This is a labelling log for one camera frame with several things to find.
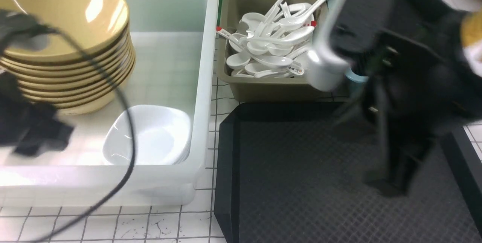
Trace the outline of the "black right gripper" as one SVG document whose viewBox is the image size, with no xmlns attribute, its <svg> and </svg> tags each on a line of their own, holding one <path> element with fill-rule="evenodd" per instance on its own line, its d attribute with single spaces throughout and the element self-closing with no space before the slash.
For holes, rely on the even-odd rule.
<svg viewBox="0 0 482 243">
<path fill-rule="evenodd" d="M 333 133 L 378 143 L 364 183 L 406 195 L 439 138 L 481 120 L 481 12 L 442 0 L 336 0 L 336 54 L 368 80 L 333 114 Z"/>
</svg>

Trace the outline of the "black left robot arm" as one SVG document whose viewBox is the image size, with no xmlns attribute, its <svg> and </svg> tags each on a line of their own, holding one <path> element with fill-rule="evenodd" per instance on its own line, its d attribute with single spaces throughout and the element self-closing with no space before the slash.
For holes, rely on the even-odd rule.
<svg viewBox="0 0 482 243">
<path fill-rule="evenodd" d="M 32 15 L 2 9 L 1 54 L 10 47 L 41 51 L 49 45 L 49 31 Z M 47 151 L 63 151 L 74 127 L 57 117 L 57 109 L 46 102 L 29 102 L 17 77 L 2 69 L 0 75 L 0 143 L 14 153 L 37 157 Z"/>
</svg>

